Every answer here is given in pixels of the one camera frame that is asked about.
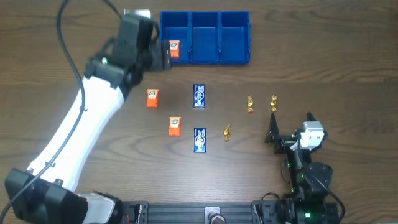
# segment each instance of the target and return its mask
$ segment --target blue tray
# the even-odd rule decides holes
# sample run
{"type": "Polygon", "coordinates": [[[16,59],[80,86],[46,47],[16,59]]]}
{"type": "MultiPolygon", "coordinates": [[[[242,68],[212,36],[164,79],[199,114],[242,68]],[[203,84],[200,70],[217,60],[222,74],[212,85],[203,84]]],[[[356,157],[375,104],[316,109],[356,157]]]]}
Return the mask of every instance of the blue tray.
{"type": "Polygon", "coordinates": [[[250,27],[249,12],[160,13],[160,39],[180,41],[173,64],[249,63],[250,27]]]}

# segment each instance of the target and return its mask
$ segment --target robotic arm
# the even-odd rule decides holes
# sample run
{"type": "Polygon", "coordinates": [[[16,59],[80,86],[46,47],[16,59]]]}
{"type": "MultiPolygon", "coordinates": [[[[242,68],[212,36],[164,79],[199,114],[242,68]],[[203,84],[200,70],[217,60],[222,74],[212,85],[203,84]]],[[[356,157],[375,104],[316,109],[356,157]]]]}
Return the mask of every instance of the robotic arm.
{"type": "MultiPolygon", "coordinates": [[[[111,195],[74,194],[81,170],[106,123],[122,106],[131,88],[138,85],[146,70],[171,69],[170,45],[157,44],[159,28],[137,11],[122,16],[118,40],[112,54],[101,51],[87,65],[83,86],[85,108],[71,138],[51,167],[13,204],[17,218],[31,223],[86,224],[119,223],[121,201],[111,195]],[[151,39],[156,28],[157,37],[151,39]]],[[[13,169],[6,179],[10,198],[34,178],[68,136],[80,112],[81,91],[43,152],[23,172],[13,169]]]]}

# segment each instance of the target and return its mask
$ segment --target wooden table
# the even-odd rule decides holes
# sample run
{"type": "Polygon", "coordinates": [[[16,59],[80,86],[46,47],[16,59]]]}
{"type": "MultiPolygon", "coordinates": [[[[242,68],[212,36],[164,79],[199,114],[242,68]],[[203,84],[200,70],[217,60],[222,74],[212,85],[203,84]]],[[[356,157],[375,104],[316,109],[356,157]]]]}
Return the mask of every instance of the wooden table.
{"type": "MultiPolygon", "coordinates": [[[[343,223],[398,220],[398,4],[396,1],[114,1],[121,11],[250,11],[247,66],[175,66],[146,73],[90,154],[77,192],[109,192],[149,202],[250,202],[289,192],[284,157],[264,144],[269,102],[279,96],[281,133],[311,111],[329,132],[314,161],[334,170],[343,223]],[[192,109],[192,85],[206,83],[207,107],[192,109]],[[146,90],[160,108],[146,108],[146,90]],[[246,113],[246,97],[254,113],[246,113]],[[169,116],[182,136],[168,137],[169,116]],[[231,140],[223,130],[231,123],[231,140]],[[207,127],[208,152],[193,153],[193,128],[207,127]]],[[[60,1],[0,2],[0,179],[26,169],[53,136],[77,93],[60,48],[60,1]]],[[[88,58],[118,32],[99,0],[72,1],[63,17],[66,45],[83,73],[88,58]]],[[[0,185],[1,209],[8,201],[0,185]]],[[[9,212],[5,223],[21,223],[9,212]]]]}

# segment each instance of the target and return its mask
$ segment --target blue candy wrapper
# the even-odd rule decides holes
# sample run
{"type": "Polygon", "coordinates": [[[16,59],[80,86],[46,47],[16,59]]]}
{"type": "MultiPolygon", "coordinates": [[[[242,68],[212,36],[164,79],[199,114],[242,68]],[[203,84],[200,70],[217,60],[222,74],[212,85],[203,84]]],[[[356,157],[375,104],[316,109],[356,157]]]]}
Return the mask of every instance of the blue candy wrapper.
{"type": "Polygon", "coordinates": [[[195,128],[194,153],[206,153],[206,128],[195,128]]]}
{"type": "Polygon", "coordinates": [[[198,109],[205,108],[205,84],[193,85],[193,107],[198,109]]]}

